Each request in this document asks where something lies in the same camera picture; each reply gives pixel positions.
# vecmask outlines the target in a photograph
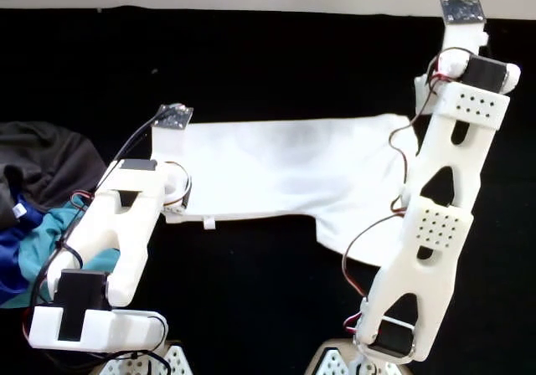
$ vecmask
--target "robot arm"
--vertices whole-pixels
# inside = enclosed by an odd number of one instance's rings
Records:
[[[415,80],[418,114],[431,114],[431,120],[401,193],[405,218],[399,250],[382,266],[363,298],[356,327],[358,349],[374,368],[424,361],[430,353],[454,291],[457,261],[473,221],[480,171],[508,108],[509,98],[504,94],[515,87],[520,74],[516,65],[477,56],[487,40],[478,0],[441,2],[445,52],[437,57],[434,72],[449,81],[429,87],[429,75]],[[431,91],[435,95],[422,110]],[[465,139],[455,145],[451,135],[459,121],[469,126]],[[423,187],[443,167],[452,169],[455,191],[447,206],[421,196]],[[415,324],[385,315],[406,294],[416,296]],[[368,373],[366,367],[361,367],[361,374]]]
[[[191,109],[167,115],[182,130]],[[131,303],[147,262],[147,244],[165,208],[183,207],[191,179],[176,162],[114,161],[100,181],[91,205],[48,268],[51,305],[36,306],[28,340],[32,347],[81,352],[153,350],[168,332],[156,312],[118,310]],[[111,274],[82,270],[105,249],[119,249]]]

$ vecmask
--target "teal fabric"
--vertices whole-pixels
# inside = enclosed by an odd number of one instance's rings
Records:
[[[71,219],[76,215],[77,208],[71,203],[66,203],[62,208],[49,210],[43,217],[43,222],[20,242],[18,253],[18,265],[23,277],[29,282],[28,289],[9,301],[0,308],[21,308],[29,306],[30,294],[35,278],[41,266],[54,251],[54,243],[67,229]],[[84,264],[83,269],[104,270],[112,272],[119,258],[119,251],[107,249],[100,252],[94,259]],[[49,298],[47,288],[43,287],[43,296]]]

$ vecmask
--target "perforated base plate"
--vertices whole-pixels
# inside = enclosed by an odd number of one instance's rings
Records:
[[[169,347],[164,359],[171,365],[172,375],[193,375],[184,351],[180,346]],[[100,372],[92,373],[99,375],[145,375],[147,373],[166,375],[168,372],[157,360],[148,356],[141,356],[136,360],[111,360],[101,368]]]
[[[315,375],[348,375],[348,366],[336,347],[328,347],[318,363]]]
[[[324,342],[313,356],[305,375],[358,375],[356,373],[356,361],[359,353],[351,339],[332,339]],[[367,372],[367,363],[364,364],[364,372],[373,375],[376,368],[370,366]],[[386,364],[381,372],[376,375],[411,375],[405,366]]]

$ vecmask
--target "folded garment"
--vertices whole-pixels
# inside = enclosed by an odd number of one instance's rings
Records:
[[[39,226],[43,214],[19,194],[15,196],[18,224],[0,231],[0,304],[28,288],[18,266],[18,250],[22,239]]]
[[[0,123],[0,230],[17,224],[10,188],[45,213],[69,200],[78,188],[91,189],[106,167],[81,134],[47,122]]]
[[[305,214],[317,222],[317,240],[343,253],[370,224],[392,214],[417,137],[404,116],[299,121],[190,124],[186,131],[152,128],[152,157],[179,162],[191,174],[183,211],[168,223]],[[381,266],[399,246],[401,218],[376,226],[349,256]]]
[[[43,217],[43,222],[31,231],[20,242],[18,253],[18,266],[22,277],[27,281],[28,288],[19,295],[4,302],[1,308],[20,308],[29,306],[30,294],[35,278],[47,258],[55,248],[55,242],[68,228],[70,221],[76,215],[78,209],[71,203],[66,203],[62,208],[51,209]],[[113,271],[119,251],[107,249],[98,254],[94,259],[84,264],[84,269]],[[50,299],[47,287],[43,287],[42,296]]]

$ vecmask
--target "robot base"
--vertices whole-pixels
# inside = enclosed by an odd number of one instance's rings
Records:
[[[352,339],[324,342],[313,356],[305,375],[411,375],[405,366],[378,364],[363,357]]]

